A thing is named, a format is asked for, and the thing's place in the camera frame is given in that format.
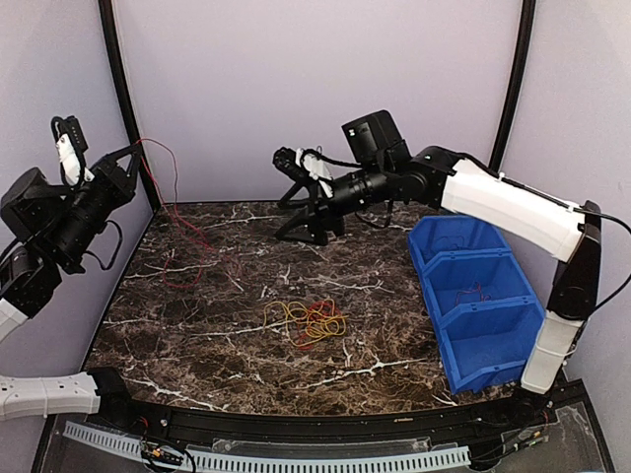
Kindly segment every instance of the white wall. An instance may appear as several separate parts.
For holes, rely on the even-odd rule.
[[[275,199],[281,146],[352,160],[340,126],[387,108],[415,153],[490,156],[520,1],[115,2],[143,135],[181,200]],[[173,170],[149,159],[168,199]]]
[[[90,145],[87,159],[128,144],[111,83],[96,1],[0,3],[0,194],[30,167],[57,183],[49,121],[74,114]],[[125,243],[115,267],[102,272],[86,258],[87,275],[64,277],[53,301],[0,346],[0,373],[62,375],[81,365],[113,286],[151,210],[144,195],[112,216]],[[13,236],[0,224],[0,248]],[[107,257],[116,238],[98,236],[92,249]],[[43,419],[0,423],[0,471],[31,471]]]
[[[631,222],[631,4],[542,0],[503,170],[554,195]],[[631,238],[603,224],[601,296],[631,271]],[[547,300],[554,262],[516,242]],[[597,312],[568,374],[582,377],[619,471],[631,468],[631,289]]]

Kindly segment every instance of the black pole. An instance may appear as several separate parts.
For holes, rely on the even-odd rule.
[[[136,143],[140,139],[140,131],[138,130],[138,122],[134,108],[131,104],[131,96],[127,87],[127,79],[125,77],[125,69],[122,64],[122,56],[120,55],[120,45],[118,44],[118,34],[116,33],[116,22],[114,19],[114,11],[111,0],[99,0],[99,10],[101,11],[101,24],[103,25],[103,35],[105,39],[105,47],[107,49],[107,58],[109,59],[109,69],[111,77],[116,89],[118,97],[118,106],[122,121],[125,124],[125,130],[129,138],[129,143]],[[143,158],[145,151],[140,145]],[[149,203],[154,212],[157,212],[161,205],[158,198],[158,192],[151,177],[143,166],[140,167],[140,179],[145,186],[145,192],[149,198]]]
[[[517,36],[511,79],[509,80],[509,87],[506,91],[502,118],[500,119],[500,126],[497,130],[495,145],[493,146],[493,153],[491,153],[491,160],[489,162],[489,168],[495,171],[500,170],[504,152],[506,151],[506,144],[511,134],[511,126],[513,125],[517,102],[520,97],[524,70],[526,69],[528,47],[530,45],[530,34],[532,33],[535,3],[535,0],[524,0],[522,4],[522,17],[520,18],[520,30]]]

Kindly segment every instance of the marble table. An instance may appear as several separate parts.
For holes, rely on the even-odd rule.
[[[117,367],[134,398],[310,416],[406,412],[510,394],[510,386],[450,394],[406,242],[427,209],[395,207],[386,230],[349,216],[347,234],[326,247],[275,239],[291,212],[271,202],[178,209],[203,231],[212,251],[204,254],[182,236],[165,209],[158,213],[87,363]],[[165,284],[164,276],[171,284],[194,280],[200,258],[203,272],[194,287]],[[263,329],[263,308],[270,302],[326,298],[348,315],[343,337],[297,349],[287,340],[280,312]]]

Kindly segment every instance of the ventilation grille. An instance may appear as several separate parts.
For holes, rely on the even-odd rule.
[[[74,422],[66,422],[63,435],[114,455],[141,461],[140,439],[114,434]],[[198,472],[229,473],[413,473],[440,471],[470,464],[467,446],[409,455],[375,458],[306,460],[255,458],[212,453],[188,448]],[[191,471],[186,458],[178,471]]]

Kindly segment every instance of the blue divider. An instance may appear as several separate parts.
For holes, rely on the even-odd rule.
[[[500,232],[470,217],[425,217],[408,243],[452,393],[519,379],[544,311]]]

